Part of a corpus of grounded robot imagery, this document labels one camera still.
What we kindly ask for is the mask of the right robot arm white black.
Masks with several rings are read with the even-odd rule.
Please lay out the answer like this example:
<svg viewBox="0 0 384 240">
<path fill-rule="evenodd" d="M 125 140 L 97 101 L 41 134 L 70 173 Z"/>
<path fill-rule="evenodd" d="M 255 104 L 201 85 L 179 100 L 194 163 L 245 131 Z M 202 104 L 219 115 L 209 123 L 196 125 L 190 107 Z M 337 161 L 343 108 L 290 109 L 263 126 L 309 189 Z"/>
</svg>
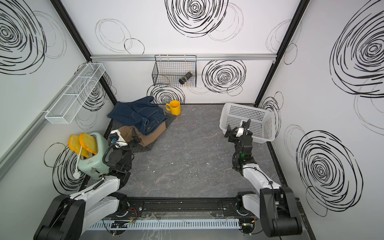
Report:
<svg viewBox="0 0 384 240">
<path fill-rule="evenodd" d="M 239 210 L 254 214 L 260 221 L 262 231 L 267 237 L 300 235 L 303 232 L 301 216 L 296 198 L 291 188 L 274 182 L 264 173 L 252 156 L 253 133 L 251 120 L 243 121 L 241 126 L 227 126 L 225 138 L 233 143 L 232 168 L 247 179 L 256 192 L 239 194 Z"/>
</svg>

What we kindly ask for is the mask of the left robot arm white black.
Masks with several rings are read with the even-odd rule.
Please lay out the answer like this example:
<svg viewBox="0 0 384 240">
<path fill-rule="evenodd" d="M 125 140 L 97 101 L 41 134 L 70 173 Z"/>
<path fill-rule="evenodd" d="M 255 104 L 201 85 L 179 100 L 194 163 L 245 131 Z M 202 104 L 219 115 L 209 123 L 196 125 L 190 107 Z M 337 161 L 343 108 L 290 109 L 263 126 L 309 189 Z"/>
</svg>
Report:
<svg viewBox="0 0 384 240">
<path fill-rule="evenodd" d="M 97 183 L 69 196 L 60 195 L 52 201 L 35 234 L 35 240 L 78 240 L 92 225 L 121 209 L 120 199 L 113 193 L 128 181 L 132 168 L 131 146 L 119 130 L 105 139 L 98 133 L 72 135 L 68 147 L 77 160 L 73 177 L 81 173 Z"/>
</svg>

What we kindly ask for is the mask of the blue denim skirt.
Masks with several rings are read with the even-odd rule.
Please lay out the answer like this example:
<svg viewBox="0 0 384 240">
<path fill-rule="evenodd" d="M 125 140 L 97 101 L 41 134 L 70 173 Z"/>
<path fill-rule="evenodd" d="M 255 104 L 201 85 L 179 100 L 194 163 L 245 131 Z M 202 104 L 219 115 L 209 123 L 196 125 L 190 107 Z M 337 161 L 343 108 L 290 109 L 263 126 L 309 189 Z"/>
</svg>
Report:
<svg viewBox="0 0 384 240">
<path fill-rule="evenodd" d="M 153 103 L 154 100 L 154 97 L 147 96 L 130 103 L 117 102 L 108 118 L 125 126 L 135 126 L 148 136 L 168 120 L 164 110 Z"/>
</svg>

